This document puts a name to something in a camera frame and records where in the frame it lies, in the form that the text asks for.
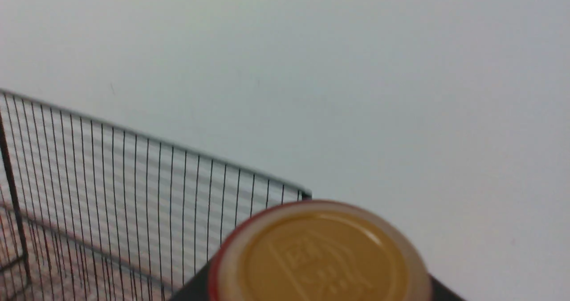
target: black metal wire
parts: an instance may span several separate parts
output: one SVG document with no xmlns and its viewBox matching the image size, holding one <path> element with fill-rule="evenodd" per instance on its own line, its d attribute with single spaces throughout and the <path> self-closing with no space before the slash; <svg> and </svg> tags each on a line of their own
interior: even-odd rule
<svg viewBox="0 0 570 301">
<path fill-rule="evenodd" d="M 165 300 L 238 223 L 309 197 L 130 129 L 0 98 L 0 299 Z"/>
</svg>

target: cage floor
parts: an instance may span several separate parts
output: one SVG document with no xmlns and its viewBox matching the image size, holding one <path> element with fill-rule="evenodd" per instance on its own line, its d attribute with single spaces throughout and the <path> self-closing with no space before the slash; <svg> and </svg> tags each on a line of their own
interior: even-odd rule
<svg viewBox="0 0 570 301">
<path fill-rule="evenodd" d="M 18 256 L 19 240 L 11 216 L 0 213 L 0 264 Z M 24 223 L 31 281 L 23 263 L 0 274 L 0 300 L 165 300 L 159 283 L 119 267 L 88 248 Z"/>
</svg>

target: white wall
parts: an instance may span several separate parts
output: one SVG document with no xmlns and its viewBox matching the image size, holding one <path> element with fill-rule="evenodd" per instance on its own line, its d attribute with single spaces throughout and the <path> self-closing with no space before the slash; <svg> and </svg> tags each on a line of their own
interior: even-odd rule
<svg viewBox="0 0 570 301">
<path fill-rule="evenodd" d="M 0 87 L 362 205 L 470 300 L 570 294 L 570 0 L 0 0 Z"/>
</svg>

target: embossed logo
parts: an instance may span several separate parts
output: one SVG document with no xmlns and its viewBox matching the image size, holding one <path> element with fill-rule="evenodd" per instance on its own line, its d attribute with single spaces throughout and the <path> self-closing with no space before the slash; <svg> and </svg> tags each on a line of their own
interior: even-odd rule
<svg viewBox="0 0 570 301">
<path fill-rule="evenodd" d="M 354 253 L 312 231 L 272 241 L 270 249 L 305 301 L 364 301 L 372 285 L 356 267 Z"/>
</svg>

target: yellow lid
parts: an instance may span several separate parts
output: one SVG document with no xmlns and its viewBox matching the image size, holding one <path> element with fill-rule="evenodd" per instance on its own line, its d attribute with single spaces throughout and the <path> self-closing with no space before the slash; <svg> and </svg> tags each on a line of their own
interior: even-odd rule
<svg viewBox="0 0 570 301">
<path fill-rule="evenodd" d="M 248 244 L 239 263 L 246 300 L 401 300 L 407 288 L 393 240 L 341 212 L 279 220 Z"/>
<path fill-rule="evenodd" d="M 253 222 L 240 234 L 241 243 L 236 238 L 239 247 L 226 261 L 231 263 L 225 267 L 228 271 L 220 269 L 222 289 L 228 289 L 221 293 L 226 295 L 222 300 L 424 299 L 417 298 L 412 286 L 422 281 L 418 269 L 427 277 L 421 259 L 414 259 L 413 248 L 415 255 L 409 258 L 409 250 L 402 249 L 403 236 L 384 231 L 386 223 L 376 222 L 377 216 L 334 202 L 297 205 Z"/>
</svg>

